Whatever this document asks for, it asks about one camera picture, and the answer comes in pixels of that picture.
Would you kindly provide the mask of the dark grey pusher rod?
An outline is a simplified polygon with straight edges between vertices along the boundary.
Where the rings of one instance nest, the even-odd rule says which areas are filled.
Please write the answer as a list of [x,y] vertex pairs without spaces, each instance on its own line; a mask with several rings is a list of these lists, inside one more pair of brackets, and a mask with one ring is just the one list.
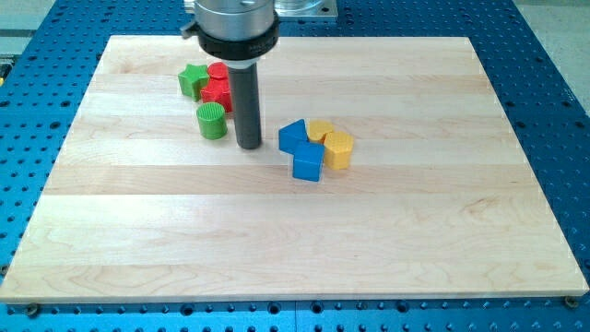
[[262,125],[256,64],[229,66],[229,84],[237,143],[244,149],[262,144]]

